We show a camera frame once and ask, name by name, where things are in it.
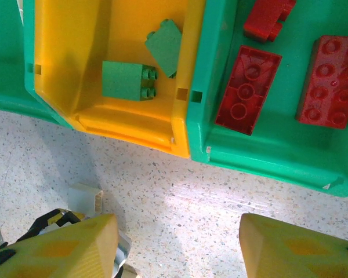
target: yellow bin wall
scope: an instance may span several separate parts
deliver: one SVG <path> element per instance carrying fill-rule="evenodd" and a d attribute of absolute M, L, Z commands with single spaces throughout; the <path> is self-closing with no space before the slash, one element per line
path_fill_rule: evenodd
<path fill-rule="evenodd" d="M 186 130 L 205 0 L 36 0 L 35 90 L 75 129 L 189 157 Z M 183 32 L 176 78 L 144 42 L 163 19 Z M 153 65 L 157 96 L 102 96 L 102 61 Z"/>

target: red lego duplo brick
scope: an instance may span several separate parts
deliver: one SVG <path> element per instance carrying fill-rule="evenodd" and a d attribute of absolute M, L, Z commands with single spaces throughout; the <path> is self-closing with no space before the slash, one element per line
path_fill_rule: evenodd
<path fill-rule="evenodd" d="M 241 46 L 215 123 L 251 135 L 281 59 Z"/>
<path fill-rule="evenodd" d="M 322 36 L 311 62 L 296 119 L 344 129 L 348 121 L 348 36 Z"/>
<path fill-rule="evenodd" d="M 244 24 L 245 35 L 257 41 L 274 41 L 294 8 L 295 0 L 256 0 Z"/>

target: green lego duplo brick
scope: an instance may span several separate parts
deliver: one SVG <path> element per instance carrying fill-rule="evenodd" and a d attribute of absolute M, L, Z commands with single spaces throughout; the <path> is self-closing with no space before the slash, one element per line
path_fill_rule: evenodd
<path fill-rule="evenodd" d="M 176 75 L 182 33 L 173 20 L 165 19 L 157 32 L 147 35 L 146 47 L 167 77 Z"/>
<path fill-rule="evenodd" d="M 143 64 L 103 61 L 103 96 L 124 100 L 152 100 L 157 79 L 155 67 Z"/>

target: green plastic bin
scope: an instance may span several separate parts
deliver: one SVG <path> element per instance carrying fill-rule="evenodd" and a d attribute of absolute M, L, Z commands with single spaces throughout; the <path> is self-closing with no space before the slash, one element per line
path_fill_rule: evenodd
<path fill-rule="evenodd" d="M 16 0 L 0 1 L 0 110 L 64 123 L 24 87 L 23 26 Z"/>
<path fill-rule="evenodd" d="M 348 124 L 337 130 L 304 125 L 294 118 L 313 42 L 322 35 L 348 36 L 348 0 L 297 1 L 277 39 L 265 44 L 243 36 L 242 26 L 254 2 L 207 2 L 187 114 L 191 157 L 348 196 Z M 233 34 L 226 6 L 234 6 L 237 13 Z M 214 124 L 241 45 L 282 55 L 252 136 Z"/>

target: terrazzo floor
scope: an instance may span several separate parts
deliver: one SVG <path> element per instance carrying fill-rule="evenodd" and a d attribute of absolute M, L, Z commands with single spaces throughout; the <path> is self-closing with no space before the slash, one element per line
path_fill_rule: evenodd
<path fill-rule="evenodd" d="M 0 111 L 0 227 L 14 242 L 40 215 L 67 208 L 68 186 L 104 190 L 143 277 L 246 277 L 242 213 L 348 240 L 348 198 L 177 158 Z"/>

